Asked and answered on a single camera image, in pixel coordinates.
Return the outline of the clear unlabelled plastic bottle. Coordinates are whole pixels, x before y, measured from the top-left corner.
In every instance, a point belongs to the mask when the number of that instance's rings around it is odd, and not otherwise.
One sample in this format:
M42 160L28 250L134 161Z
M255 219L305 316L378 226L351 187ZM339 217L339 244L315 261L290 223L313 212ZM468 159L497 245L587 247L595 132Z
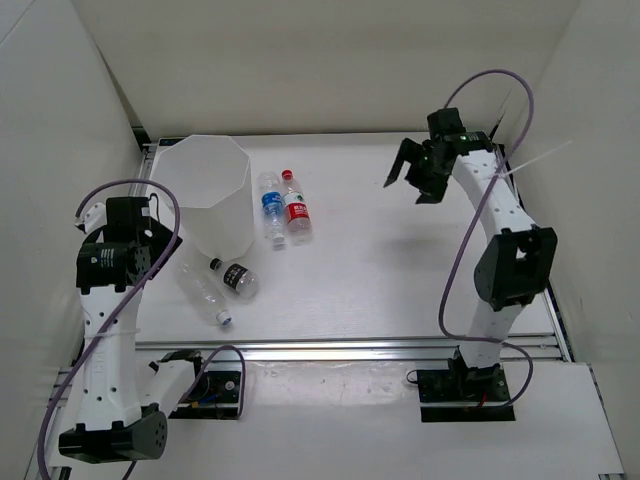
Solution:
M185 262L178 264L175 275L176 283L204 323L220 327L231 324L226 299L214 281Z

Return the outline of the black label plastic bottle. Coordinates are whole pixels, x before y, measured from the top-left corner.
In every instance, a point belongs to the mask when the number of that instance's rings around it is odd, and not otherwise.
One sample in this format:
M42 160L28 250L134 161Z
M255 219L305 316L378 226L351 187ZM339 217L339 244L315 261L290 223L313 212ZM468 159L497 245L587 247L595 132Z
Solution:
M256 274L237 262L223 262L214 258L210 261L209 268L223 285L243 300L251 300L258 292Z

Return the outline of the red label plastic bottle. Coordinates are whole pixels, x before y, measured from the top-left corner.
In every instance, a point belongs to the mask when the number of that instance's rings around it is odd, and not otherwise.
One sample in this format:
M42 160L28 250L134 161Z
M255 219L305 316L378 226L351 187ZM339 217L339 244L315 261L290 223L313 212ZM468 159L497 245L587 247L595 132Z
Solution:
M307 243L312 236L312 226L304 193L291 170L283 170L281 176L287 228L295 244Z

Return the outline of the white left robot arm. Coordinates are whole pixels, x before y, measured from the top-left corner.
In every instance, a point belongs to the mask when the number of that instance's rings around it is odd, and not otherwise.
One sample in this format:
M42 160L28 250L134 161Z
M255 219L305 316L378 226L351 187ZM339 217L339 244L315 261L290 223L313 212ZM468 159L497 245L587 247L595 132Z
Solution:
M76 261L86 344L81 402L74 426L58 437L61 455L86 463L155 460L165 450L167 418L184 396L206 395L210 377L193 353L169 354L136 367L135 284L159 261L171 231L151 216L146 197L94 205Z

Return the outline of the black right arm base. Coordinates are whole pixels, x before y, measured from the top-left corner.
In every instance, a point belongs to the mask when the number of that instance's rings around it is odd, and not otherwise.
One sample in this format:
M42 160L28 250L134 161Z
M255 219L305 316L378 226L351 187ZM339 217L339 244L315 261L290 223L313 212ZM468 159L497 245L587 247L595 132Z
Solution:
M512 422L514 408L504 370L468 386L459 386L449 370L411 370L406 380L418 388L422 423Z

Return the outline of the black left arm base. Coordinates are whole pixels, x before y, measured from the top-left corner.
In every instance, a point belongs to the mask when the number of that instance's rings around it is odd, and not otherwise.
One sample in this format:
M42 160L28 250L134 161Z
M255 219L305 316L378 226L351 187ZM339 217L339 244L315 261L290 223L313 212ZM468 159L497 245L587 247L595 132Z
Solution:
M239 370L209 370L214 358L222 352L233 352ZM166 354L163 363L184 360L193 364L196 383L170 414L170 419L233 420L241 418L246 390L246 361L241 350L232 345L215 349L206 359L200 351L183 349Z

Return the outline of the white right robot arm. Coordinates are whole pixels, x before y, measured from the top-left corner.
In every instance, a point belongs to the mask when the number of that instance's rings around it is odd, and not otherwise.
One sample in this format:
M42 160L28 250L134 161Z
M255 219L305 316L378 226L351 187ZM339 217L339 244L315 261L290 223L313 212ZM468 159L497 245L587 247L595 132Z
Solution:
M485 233L487 246L473 275L479 300L458 348L464 365L449 375L452 393L470 400L484 389L482 370L491 371L498 363L515 319L546 289L557 235L522 209L499 174L497 146L485 133L467 130L457 109L431 113L427 125L429 139L401 142L386 182L403 176L418 190L418 203L438 204L455 180Z

